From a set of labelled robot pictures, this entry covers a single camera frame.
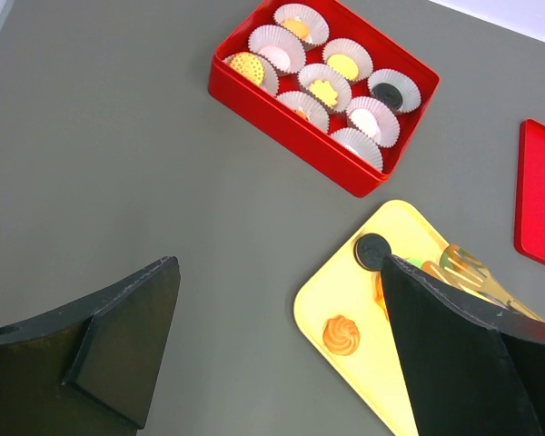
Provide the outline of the green sandwich cookie top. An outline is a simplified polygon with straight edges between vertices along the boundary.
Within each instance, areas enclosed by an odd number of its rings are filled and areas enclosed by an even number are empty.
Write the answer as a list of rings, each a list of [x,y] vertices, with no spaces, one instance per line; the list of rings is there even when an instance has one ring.
[[[423,260],[420,260],[420,259],[417,259],[417,258],[413,258],[413,257],[409,257],[409,258],[405,258],[405,261],[407,261],[408,263],[418,267],[418,268],[421,268],[422,265],[424,264],[424,261]]]

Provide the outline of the pink sandwich cookie top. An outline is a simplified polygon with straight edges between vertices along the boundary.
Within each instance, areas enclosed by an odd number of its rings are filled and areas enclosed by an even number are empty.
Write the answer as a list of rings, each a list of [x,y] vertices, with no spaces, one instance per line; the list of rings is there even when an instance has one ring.
[[[272,66],[281,73],[287,73],[291,69],[291,58],[288,53],[276,45],[265,45],[258,54],[266,58]]]

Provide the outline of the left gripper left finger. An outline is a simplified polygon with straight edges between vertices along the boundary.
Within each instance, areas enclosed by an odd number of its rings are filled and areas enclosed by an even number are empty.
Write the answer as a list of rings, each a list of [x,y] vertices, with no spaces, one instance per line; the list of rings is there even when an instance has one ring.
[[[166,256],[0,327],[0,435],[135,435],[148,420],[180,287]]]

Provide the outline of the red box lid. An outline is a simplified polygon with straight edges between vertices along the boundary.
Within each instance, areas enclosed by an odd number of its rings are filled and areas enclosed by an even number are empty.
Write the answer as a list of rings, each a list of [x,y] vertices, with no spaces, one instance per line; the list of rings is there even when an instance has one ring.
[[[516,250],[545,265],[545,124],[520,124],[514,224]]]

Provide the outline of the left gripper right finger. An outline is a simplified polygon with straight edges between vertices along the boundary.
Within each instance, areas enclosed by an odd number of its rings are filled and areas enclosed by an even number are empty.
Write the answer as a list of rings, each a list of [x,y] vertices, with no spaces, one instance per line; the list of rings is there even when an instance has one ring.
[[[382,289],[421,435],[545,435],[545,322],[389,255]]]

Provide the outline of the red cookie box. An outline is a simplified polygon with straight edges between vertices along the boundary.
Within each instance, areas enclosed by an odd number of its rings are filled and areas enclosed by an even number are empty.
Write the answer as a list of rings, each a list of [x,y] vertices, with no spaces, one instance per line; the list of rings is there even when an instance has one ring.
[[[309,51],[304,49],[306,65],[325,64],[322,60],[324,46],[332,39],[350,38],[369,52],[373,60],[373,72],[382,68],[394,69],[408,75],[419,87],[421,105],[416,110],[407,114],[393,112],[401,128],[397,143],[392,148],[381,148],[378,145],[383,158],[381,172],[331,138],[333,132],[344,127],[356,129],[349,125],[346,110],[332,114],[325,109],[330,117],[329,132],[326,134],[303,120],[277,99],[279,94],[288,91],[306,93],[298,83],[298,73],[280,75],[274,69],[279,77],[280,87],[278,94],[273,96],[261,87],[250,83],[225,63],[224,59],[230,55],[244,51],[251,52],[248,47],[250,33],[261,25],[277,25],[273,20],[275,10],[291,3],[312,7],[323,16],[330,29],[329,39],[324,45]],[[368,78],[355,84],[346,80],[352,88],[352,99],[361,96],[372,97],[368,88]],[[215,99],[298,155],[340,187],[362,198],[386,182],[394,172],[439,82],[439,76],[430,67],[336,1],[265,1],[215,50],[208,90]]]

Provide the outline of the orange leaf cookie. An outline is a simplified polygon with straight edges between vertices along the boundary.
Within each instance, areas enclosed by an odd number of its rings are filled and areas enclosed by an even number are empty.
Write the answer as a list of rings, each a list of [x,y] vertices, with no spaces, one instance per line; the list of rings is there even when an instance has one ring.
[[[312,95],[328,107],[334,107],[338,101],[338,93],[328,80],[317,79],[309,86]]]

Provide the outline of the metal tongs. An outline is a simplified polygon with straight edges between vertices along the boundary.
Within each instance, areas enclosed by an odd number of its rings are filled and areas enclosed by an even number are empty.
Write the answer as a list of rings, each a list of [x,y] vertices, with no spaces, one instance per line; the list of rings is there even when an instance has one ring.
[[[502,308],[538,319],[536,313],[506,291],[484,263],[456,243],[447,244],[437,262],[425,261],[420,268],[450,286]]]

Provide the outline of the pink sandwich cookie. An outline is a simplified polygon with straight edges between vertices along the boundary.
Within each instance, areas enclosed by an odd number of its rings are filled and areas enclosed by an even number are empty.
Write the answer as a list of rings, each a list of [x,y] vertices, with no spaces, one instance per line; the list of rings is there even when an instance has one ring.
[[[287,73],[291,69],[291,58],[288,53],[276,45],[265,45],[258,54],[266,58],[272,66],[281,73]]]
[[[367,109],[358,108],[351,112],[351,121],[361,132],[370,137],[375,143],[381,140],[381,129],[373,113]]]

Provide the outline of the round dotted biscuit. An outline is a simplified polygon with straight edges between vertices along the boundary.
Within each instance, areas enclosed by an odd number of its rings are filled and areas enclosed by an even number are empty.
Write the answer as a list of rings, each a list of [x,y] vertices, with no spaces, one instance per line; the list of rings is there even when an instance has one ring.
[[[346,54],[332,54],[327,58],[326,64],[347,81],[355,82],[359,76],[359,66]]]
[[[250,82],[258,86],[263,84],[264,66],[257,55],[250,52],[240,52],[232,55],[227,64]]]

